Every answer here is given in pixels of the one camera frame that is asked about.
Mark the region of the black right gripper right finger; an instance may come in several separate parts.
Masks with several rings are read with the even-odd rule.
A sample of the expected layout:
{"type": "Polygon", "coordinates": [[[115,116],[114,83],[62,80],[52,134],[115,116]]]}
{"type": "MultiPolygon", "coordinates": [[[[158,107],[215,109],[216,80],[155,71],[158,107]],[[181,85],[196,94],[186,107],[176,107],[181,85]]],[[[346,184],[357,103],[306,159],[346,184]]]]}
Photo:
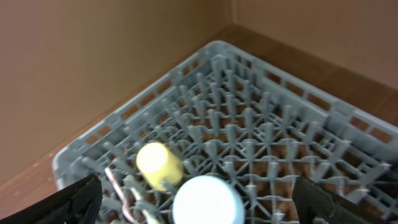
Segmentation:
{"type": "Polygon", "coordinates": [[[300,223],[312,223],[316,217],[328,223],[370,222],[370,216],[356,204],[305,177],[296,178],[292,200],[300,223]]]}

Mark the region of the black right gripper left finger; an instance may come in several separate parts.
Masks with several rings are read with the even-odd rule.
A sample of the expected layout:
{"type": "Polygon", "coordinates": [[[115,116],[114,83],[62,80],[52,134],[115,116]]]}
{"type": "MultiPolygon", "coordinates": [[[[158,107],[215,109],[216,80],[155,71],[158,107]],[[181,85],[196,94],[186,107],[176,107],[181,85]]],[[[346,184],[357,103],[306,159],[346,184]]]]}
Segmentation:
{"type": "Polygon", "coordinates": [[[90,174],[51,196],[1,219],[1,224],[95,224],[103,199],[99,177],[90,174]]]}

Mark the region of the white plastic fork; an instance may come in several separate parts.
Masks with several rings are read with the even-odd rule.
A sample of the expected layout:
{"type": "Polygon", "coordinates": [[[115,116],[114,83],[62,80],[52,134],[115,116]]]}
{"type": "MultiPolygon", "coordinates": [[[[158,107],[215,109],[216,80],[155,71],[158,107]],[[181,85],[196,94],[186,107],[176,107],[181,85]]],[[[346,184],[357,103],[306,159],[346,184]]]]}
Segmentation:
{"type": "Polygon", "coordinates": [[[111,169],[109,167],[104,169],[104,173],[106,174],[107,178],[111,182],[111,185],[113,186],[114,190],[116,191],[121,203],[122,203],[122,213],[123,215],[127,218],[127,220],[130,223],[133,224],[139,224],[139,222],[133,217],[133,214],[131,213],[130,206],[128,199],[124,195],[124,192],[119,185],[119,182],[115,178],[114,174],[112,173],[111,169]]]}

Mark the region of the yellow plastic cup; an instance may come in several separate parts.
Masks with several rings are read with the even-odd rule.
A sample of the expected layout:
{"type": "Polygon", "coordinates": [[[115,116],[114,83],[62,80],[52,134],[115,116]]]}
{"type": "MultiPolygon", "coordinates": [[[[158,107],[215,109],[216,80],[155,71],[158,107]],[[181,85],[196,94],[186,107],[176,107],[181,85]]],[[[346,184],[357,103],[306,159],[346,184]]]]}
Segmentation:
{"type": "Polygon", "coordinates": [[[166,191],[162,181],[177,185],[183,177],[182,161],[163,143],[151,142],[137,153],[136,166],[155,190],[166,191]]]}

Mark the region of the light blue bowl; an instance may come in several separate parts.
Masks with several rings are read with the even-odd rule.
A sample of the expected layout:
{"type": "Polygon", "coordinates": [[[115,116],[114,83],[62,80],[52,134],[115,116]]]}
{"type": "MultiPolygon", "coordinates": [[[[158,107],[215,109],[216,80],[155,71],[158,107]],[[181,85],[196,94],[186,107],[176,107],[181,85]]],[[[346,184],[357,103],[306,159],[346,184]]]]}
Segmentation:
{"type": "Polygon", "coordinates": [[[240,194],[229,183],[200,175],[178,189],[172,218],[175,224],[243,224],[245,209],[240,194]]]}

